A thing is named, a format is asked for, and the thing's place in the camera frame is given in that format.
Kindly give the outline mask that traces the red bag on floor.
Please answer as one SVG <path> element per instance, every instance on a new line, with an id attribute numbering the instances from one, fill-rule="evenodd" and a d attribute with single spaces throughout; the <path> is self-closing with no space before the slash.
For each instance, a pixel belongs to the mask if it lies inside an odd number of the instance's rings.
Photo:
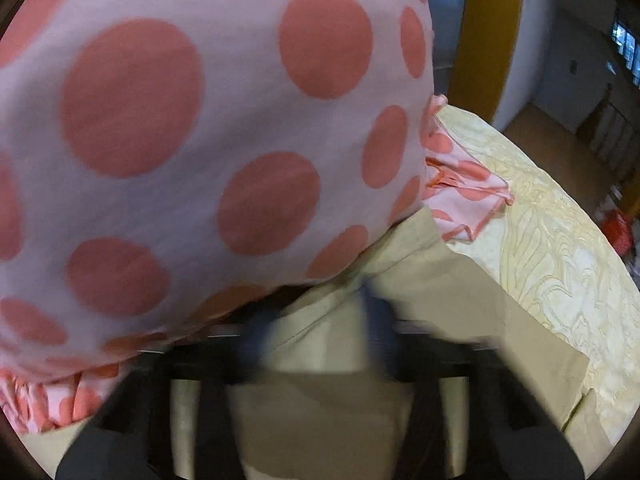
<path id="1" fill-rule="evenodd" d="M 631 224 L 627 217 L 618 209 L 609 211 L 601 222 L 601 231 L 614 252 L 620 257 L 627 255 L 634 246 Z"/>

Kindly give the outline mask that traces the beige khaki pants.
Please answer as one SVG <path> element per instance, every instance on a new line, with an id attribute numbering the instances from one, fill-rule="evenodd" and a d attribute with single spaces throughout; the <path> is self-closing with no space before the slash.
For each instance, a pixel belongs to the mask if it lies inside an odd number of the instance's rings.
<path id="1" fill-rule="evenodd" d="M 269 336 L 266 368 L 233 395 L 242 465 L 251 479 L 413 479 L 400 462 L 442 452 L 427 477 L 462 471 L 469 451 L 473 393 L 463 378 L 438 380 L 417 432 L 418 397 L 385 378 L 366 349 L 363 280 L 403 320 L 460 342 L 494 342 L 576 453 L 584 474 L 612 446 L 582 386 L 588 360 L 528 314 L 480 266 L 453 252 L 427 212 L 388 232 L 346 271 L 288 300 Z"/>

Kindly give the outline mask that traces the yellow wooden door frame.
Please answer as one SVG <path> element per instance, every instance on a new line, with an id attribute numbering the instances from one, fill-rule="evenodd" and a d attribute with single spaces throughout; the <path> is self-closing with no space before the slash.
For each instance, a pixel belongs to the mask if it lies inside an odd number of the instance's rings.
<path id="1" fill-rule="evenodd" d="M 523 0 L 465 0 L 448 99 L 491 122 L 518 39 Z"/>

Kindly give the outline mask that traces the pink polka dot garment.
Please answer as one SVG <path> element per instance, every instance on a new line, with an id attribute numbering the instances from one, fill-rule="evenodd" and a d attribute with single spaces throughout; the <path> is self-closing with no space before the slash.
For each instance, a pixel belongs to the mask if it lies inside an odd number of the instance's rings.
<path id="1" fill-rule="evenodd" d="M 437 120 L 427 0 L 25 0 L 1 39 L 1 408 L 91 416 L 122 363 L 513 197 Z"/>

